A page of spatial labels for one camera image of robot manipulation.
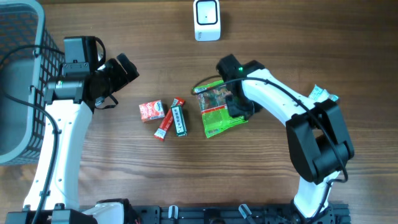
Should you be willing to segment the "green snack bag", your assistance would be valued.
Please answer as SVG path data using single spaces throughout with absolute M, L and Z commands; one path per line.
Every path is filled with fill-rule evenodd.
M 246 123 L 244 116 L 233 118 L 229 115 L 226 97 L 231 95 L 225 86 L 206 91 L 211 87 L 222 84 L 218 80 L 207 85 L 196 86 L 193 92 L 199 102 L 204 131 L 207 138 L 226 131 L 229 128 Z

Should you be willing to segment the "red tissue pack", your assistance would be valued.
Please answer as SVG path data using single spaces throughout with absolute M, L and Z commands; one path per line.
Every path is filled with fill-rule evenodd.
M 165 117 L 165 111 L 161 100 L 143 103 L 139 105 L 139 110 L 143 122 Z

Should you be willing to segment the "green white medicine box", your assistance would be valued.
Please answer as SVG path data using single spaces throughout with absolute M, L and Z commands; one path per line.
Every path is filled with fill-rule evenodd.
M 185 125 L 185 119 L 183 117 L 182 107 L 180 105 L 171 107 L 172 115 L 174 118 L 174 124 L 176 129 L 176 135 L 178 137 L 187 135 L 187 128 Z

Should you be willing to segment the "red stick sachet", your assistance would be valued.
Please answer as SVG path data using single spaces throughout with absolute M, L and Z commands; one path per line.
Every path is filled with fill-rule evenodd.
M 183 100 L 182 98 L 176 97 L 176 98 L 174 98 L 174 100 L 172 102 L 172 106 L 177 106 L 177 105 L 183 106 L 184 103 L 185 103 L 185 100 Z M 161 122 L 159 128 L 154 133 L 154 137 L 160 141 L 163 141 L 165 139 L 167 131 L 170 129 L 171 125 L 173 124 L 173 121 L 174 121 L 174 119 L 173 119 L 172 111 L 169 110 L 167 112 L 167 114 L 165 115 L 165 118 Z

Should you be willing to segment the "mint green wipes pack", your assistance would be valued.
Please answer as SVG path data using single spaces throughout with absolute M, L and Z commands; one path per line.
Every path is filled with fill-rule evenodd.
M 310 99 L 315 100 L 316 102 L 323 102 L 327 99 L 332 101 L 338 101 L 339 97 L 333 94 L 330 94 L 326 89 L 322 89 L 318 85 L 315 85 L 313 90 L 308 96 Z

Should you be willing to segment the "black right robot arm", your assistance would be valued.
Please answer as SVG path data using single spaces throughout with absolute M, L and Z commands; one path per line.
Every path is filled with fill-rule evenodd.
M 231 93 L 226 98 L 230 116 L 249 119 L 265 109 L 285 126 L 290 160 L 300 176 L 292 221 L 317 223 L 325 218 L 331 188 L 347 182 L 346 164 L 354 157 L 338 104 L 297 93 L 256 60 L 241 64 L 230 54 L 216 69 Z

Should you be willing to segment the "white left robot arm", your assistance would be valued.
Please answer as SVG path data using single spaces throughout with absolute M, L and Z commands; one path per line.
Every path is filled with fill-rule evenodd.
M 99 45 L 102 41 L 94 36 L 64 39 L 65 61 L 45 86 L 45 107 L 31 105 L 47 124 L 35 179 L 22 211 L 9 212 L 6 223 L 137 223 L 126 198 L 80 209 L 78 173 L 96 104 L 139 76 L 125 54 L 100 57 Z

